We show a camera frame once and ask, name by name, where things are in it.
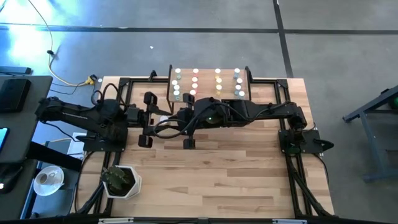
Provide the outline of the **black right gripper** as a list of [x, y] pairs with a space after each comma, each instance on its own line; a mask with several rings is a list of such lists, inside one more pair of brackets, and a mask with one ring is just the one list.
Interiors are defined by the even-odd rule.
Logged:
[[175, 138], [179, 135], [186, 134], [188, 138], [183, 140], [184, 149], [195, 149], [195, 139], [193, 133], [195, 128], [199, 123], [200, 113], [195, 115], [193, 110], [193, 105], [195, 102], [195, 97], [189, 93], [183, 94], [183, 102], [187, 104], [186, 108], [180, 108], [176, 114], [170, 116], [170, 119], [178, 119], [185, 121], [185, 127], [182, 126], [172, 126], [172, 129], [178, 131], [178, 133], [171, 135], [171, 138]]

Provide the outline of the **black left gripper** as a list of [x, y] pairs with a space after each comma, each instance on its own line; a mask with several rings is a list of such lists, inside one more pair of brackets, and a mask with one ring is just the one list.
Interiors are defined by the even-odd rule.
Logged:
[[144, 103], [147, 105], [146, 110], [140, 113], [140, 124], [142, 127], [142, 134], [139, 135], [138, 146], [140, 147], [152, 147], [153, 139], [150, 137], [158, 135], [161, 131], [170, 128], [170, 125], [151, 125], [151, 114], [157, 114], [161, 116], [172, 116], [172, 113], [161, 110], [157, 106], [157, 97], [150, 91], [144, 94]]

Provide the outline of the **white hexagonal plant pot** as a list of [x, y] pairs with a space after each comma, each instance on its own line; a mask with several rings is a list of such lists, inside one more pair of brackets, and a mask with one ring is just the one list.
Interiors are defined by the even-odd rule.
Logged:
[[127, 174], [130, 183], [125, 185], [122, 190], [117, 190], [111, 188], [110, 185], [102, 181], [107, 197], [127, 200], [139, 194], [141, 191], [142, 177], [131, 166], [121, 166], [121, 165], [115, 165], [115, 166], [121, 168]]

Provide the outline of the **green succulent plant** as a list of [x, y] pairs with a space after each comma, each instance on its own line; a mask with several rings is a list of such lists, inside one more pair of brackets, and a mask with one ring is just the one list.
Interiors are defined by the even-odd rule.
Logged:
[[127, 174], [117, 166], [103, 168], [101, 179], [113, 189], [122, 190], [123, 187], [130, 183]]

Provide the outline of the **white paper sheet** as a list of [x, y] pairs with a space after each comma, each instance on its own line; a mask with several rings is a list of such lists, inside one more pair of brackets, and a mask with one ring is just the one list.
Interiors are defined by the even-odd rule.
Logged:
[[86, 133], [73, 133], [73, 140], [70, 142], [67, 154], [77, 156], [83, 154], [84, 143], [77, 139], [78, 136], [86, 136]]

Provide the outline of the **white coffee cup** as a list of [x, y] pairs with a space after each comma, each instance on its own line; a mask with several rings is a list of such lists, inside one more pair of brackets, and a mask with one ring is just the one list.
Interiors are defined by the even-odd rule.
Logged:
[[55, 173], [39, 173], [35, 178], [38, 185], [53, 185]]

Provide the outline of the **black tablet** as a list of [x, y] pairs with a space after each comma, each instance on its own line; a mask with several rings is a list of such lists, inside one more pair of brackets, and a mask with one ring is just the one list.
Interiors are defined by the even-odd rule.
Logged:
[[0, 113], [21, 112], [31, 81], [28, 79], [8, 79], [0, 87]]

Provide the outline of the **grey flat bar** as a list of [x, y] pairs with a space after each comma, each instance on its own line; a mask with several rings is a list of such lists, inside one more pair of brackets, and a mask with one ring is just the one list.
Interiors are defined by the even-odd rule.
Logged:
[[32, 69], [29, 67], [0, 66], [0, 73], [11, 75], [30, 75], [32, 73]]

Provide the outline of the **smartphone with lit screen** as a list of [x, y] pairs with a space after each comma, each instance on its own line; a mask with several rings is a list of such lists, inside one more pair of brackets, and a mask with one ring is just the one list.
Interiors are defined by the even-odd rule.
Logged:
[[2, 151], [5, 145], [8, 134], [9, 134], [9, 128], [0, 128], [0, 152]]

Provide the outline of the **black device green light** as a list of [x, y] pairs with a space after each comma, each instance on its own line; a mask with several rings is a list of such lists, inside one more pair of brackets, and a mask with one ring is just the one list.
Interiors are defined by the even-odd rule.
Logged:
[[12, 191], [22, 170], [21, 164], [0, 164], [0, 194]]

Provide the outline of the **blue-grey metal stand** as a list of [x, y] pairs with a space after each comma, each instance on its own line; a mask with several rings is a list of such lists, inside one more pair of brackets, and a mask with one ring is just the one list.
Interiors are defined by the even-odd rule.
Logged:
[[396, 98], [398, 98], [398, 85], [393, 88], [385, 89], [375, 99], [342, 117], [345, 123], [350, 123], [352, 120], [359, 118], [368, 139], [368, 144], [373, 155], [373, 161], [376, 165], [376, 171], [374, 173], [363, 175], [363, 180], [365, 182], [398, 177], [398, 168], [391, 168], [387, 164], [387, 159], [382, 156], [381, 150], [377, 145], [377, 137], [372, 131], [371, 125], [367, 120], [368, 114], [398, 114], [398, 106], [396, 107], [396, 110], [394, 108], [389, 110], [379, 110], [381, 106], [388, 105], [390, 101]]

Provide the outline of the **black aluminium rig frame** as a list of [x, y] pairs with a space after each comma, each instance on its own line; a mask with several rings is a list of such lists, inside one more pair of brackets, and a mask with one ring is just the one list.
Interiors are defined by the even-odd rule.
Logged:
[[[252, 100], [280, 102], [284, 92], [302, 107], [313, 125], [304, 80], [301, 78], [254, 78]], [[146, 91], [154, 92], [158, 105], [168, 110], [167, 84], [139, 77], [104, 77], [101, 90], [109, 83], [121, 85], [122, 96], [144, 108]], [[130, 129], [120, 164], [132, 166], [142, 177], [142, 188], [130, 199], [113, 200], [115, 217], [215, 217], [293, 218], [294, 209], [285, 157], [279, 149], [280, 121], [255, 121], [243, 128], [195, 132], [196, 149], [182, 149], [183, 137], [154, 138], [152, 149], [138, 147], [140, 129]], [[105, 153], [96, 152], [86, 162], [78, 185], [82, 206], [100, 183]], [[334, 213], [322, 162], [311, 154], [302, 155], [307, 185], [329, 213]]]

